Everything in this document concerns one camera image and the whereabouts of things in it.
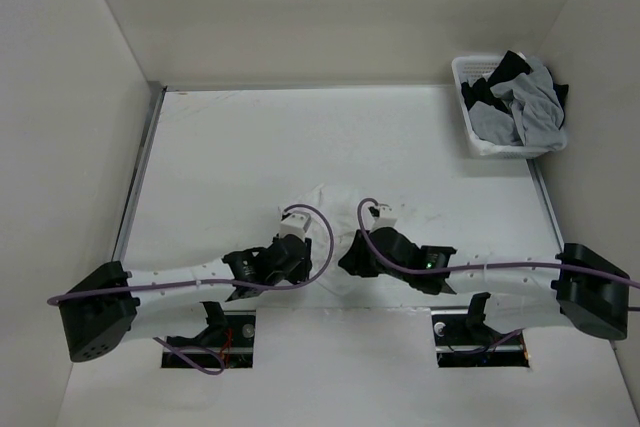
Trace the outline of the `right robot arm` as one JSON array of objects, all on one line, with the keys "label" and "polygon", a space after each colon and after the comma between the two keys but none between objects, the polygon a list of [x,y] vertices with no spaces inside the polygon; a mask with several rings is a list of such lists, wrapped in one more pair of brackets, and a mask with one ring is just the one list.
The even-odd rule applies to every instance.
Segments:
[{"label": "right robot arm", "polygon": [[628,334],[631,279],[582,244],[567,243],[551,261],[452,266],[450,246],[418,246],[392,227],[358,231],[338,264],[362,278],[388,275],[427,295],[471,294],[464,331],[473,341],[536,327],[574,327],[621,341]]}]

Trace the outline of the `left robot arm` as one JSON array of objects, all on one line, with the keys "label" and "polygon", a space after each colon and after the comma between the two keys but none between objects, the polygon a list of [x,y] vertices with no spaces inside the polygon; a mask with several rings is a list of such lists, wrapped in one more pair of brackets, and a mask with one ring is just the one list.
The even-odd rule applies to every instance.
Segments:
[{"label": "left robot arm", "polygon": [[182,336],[214,345],[224,334],[224,310],[266,292],[287,291],[310,279],[312,241],[277,235],[267,247],[234,251],[209,263],[163,271],[105,263],[67,293],[58,308],[69,357],[88,362],[138,338]]}]

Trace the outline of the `white tank top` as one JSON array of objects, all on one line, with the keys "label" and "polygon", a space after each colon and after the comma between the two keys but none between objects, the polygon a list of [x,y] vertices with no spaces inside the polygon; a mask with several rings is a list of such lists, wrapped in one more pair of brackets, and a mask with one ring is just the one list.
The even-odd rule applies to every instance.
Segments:
[{"label": "white tank top", "polygon": [[313,189],[291,196],[278,205],[278,212],[296,204],[316,208],[324,217],[311,213],[307,235],[312,240],[311,274],[319,273],[334,246],[333,256],[325,271],[310,285],[293,293],[303,299],[307,307],[372,308],[387,307],[384,296],[376,292],[382,279],[351,276],[338,266],[338,261],[351,247],[359,229],[357,206],[370,194],[359,186],[348,184],[320,184]]}]

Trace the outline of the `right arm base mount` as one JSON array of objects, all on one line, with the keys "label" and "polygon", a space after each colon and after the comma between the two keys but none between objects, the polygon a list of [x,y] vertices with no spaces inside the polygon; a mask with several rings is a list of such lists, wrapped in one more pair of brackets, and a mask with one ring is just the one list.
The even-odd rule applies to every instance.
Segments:
[{"label": "right arm base mount", "polygon": [[475,294],[466,309],[431,314],[436,362],[440,368],[528,368],[521,331],[499,333],[485,324],[490,295]]}]

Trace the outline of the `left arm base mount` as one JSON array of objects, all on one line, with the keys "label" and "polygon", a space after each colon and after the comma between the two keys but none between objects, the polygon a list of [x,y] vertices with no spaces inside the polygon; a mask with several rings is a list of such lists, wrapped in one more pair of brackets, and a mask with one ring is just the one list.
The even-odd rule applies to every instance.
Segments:
[{"label": "left arm base mount", "polygon": [[163,369],[198,367],[207,373],[251,369],[256,335],[255,311],[224,311],[219,303],[202,302],[196,310],[194,334],[169,336],[164,342]]}]

